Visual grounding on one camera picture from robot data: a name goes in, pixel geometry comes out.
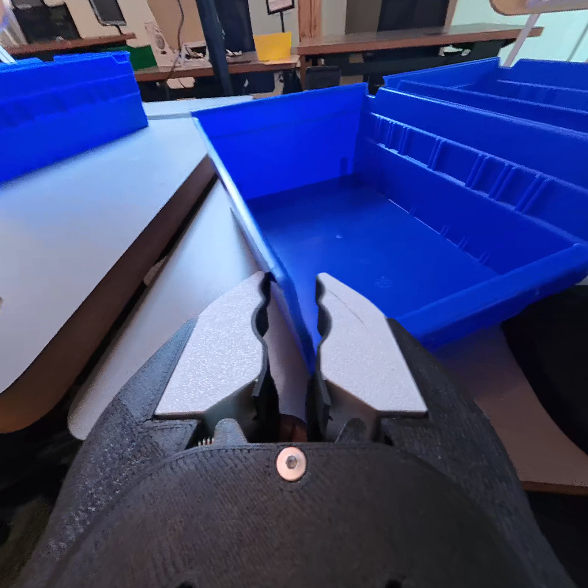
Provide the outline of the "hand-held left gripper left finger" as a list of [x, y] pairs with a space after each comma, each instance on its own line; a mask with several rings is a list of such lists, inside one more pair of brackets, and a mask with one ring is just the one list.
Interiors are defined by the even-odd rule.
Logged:
[[155, 409], [159, 418], [260, 418], [270, 277], [259, 271], [197, 318]]

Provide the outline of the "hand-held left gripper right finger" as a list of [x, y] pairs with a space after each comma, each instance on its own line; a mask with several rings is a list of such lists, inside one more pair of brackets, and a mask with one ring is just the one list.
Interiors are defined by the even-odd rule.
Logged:
[[378, 430], [387, 417], [428, 416], [416, 380], [383, 312], [328, 273], [316, 277], [320, 342], [315, 361], [318, 430], [352, 419]]

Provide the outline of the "blue plastic bin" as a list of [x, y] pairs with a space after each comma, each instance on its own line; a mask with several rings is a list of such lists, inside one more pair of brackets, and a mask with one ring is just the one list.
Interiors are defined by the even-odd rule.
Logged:
[[365, 84], [193, 116], [310, 370], [320, 273], [429, 348], [587, 276], [587, 134]]
[[1, 63], [1, 182], [147, 126], [127, 51]]
[[587, 133], [587, 63], [488, 58], [384, 77], [385, 87]]

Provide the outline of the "person's left hand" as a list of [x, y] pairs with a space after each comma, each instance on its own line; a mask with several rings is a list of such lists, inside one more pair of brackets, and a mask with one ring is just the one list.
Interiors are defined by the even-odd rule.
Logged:
[[307, 425], [293, 415], [280, 414], [278, 442], [305, 443], [307, 442]]

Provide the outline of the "wooden top office desk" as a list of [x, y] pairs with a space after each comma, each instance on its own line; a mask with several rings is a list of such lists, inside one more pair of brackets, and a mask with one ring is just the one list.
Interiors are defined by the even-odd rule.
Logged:
[[[252, 59], [254, 53], [243, 54], [245, 60], [229, 61], [227, 63], [229, 74], [249, 73], [275, 73], [284, 70], [297, 70], [300, 67], [300, 56], [292, 54], [285, 59], [274, 61], [259, 61]], [[177, 78], [199, 78], [213, 77], [214, 72], [211, 64], [206, 60], [191, 60], [186, 65], [175, 67], [152, 67], [135, 72], [137, 82], [166, 82], [169, 79]]]
[[320, 77], [352, 77], [375, 93], [387, 75], [494, 58], [521, 31], [522, 26], [473, 24], [307, 38], [296, 49], [301, 83], [309, 90]]

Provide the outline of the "green plastic bin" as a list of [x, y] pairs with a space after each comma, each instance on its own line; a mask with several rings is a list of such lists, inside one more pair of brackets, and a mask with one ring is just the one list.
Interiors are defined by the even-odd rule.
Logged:
[[97, 47], [97, 52], [128, 52], [133, 70], [146, 70], [157, 66], [155, 55], [150, 45], [131, 47], [129, 45], [114, 45], [111, 47]]

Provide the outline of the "black tripod stand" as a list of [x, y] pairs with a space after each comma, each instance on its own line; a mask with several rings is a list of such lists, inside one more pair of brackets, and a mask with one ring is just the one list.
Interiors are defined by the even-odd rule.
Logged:
[[202, 31], [208, 48], [213, 75], [220, 84], [224, 96], [233, 96], [231, 74], [226, 61], [224, 31], [217, 14], [215, 1], [195, 1]]

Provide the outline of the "yellow plastic bin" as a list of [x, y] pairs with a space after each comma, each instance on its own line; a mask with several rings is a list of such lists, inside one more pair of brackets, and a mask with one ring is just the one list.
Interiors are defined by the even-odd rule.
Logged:
[[258, 61], [289, 61], [292, 55], [292, 33], [265, 33], [254, 35], [254, 47]]

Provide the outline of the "wooden workshop desk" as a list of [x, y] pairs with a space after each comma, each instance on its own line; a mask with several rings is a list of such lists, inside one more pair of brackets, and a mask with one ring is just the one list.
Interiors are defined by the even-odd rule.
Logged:
[[5, 50], [11, 56], [33, 56], [41, 54], [65, 54], [83, 49], [99, 47], [118, 47], [125, 45], [129, 40], [135, 40], [136, 34], [122, 33], [120, 35], [100, 36], [95, 38], [81, 38], [77, 40], [52, 40], [48, 42], [35, 42], [26, 45], [8, 46]]

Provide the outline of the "black office chair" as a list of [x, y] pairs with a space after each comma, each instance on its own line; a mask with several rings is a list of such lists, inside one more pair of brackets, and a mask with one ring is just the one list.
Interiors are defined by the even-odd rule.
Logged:
[[449, 1], [382, 1], [377, 31], [441, 27]]

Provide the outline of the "black white marker sign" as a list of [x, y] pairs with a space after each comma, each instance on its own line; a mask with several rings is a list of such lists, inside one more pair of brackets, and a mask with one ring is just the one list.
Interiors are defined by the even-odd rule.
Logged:
[[268, 15], [278, 14], [281, 22], [281, 32], [285, 32], [284, 13], [295, 8], [295, 1], [266, 1]]

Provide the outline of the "instruction sign on white stand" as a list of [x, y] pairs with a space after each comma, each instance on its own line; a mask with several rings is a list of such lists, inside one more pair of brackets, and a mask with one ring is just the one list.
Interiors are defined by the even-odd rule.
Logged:
[[525, 40], [530, 36], [540, 15], [552, 12], [571, 12], [587, 9], [587, 1], [490, 1], [493, 10], [507, 17], [527, 15], [526, 23], [511, 48], [504, 67], [511, 67]]

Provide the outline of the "grey framed tablet screen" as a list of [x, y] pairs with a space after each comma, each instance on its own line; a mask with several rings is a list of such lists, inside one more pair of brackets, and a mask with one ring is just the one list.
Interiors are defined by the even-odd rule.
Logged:
[[115, 27], [127, 25], [118, 1], [89, 1], [89, 3], [100, 25]]

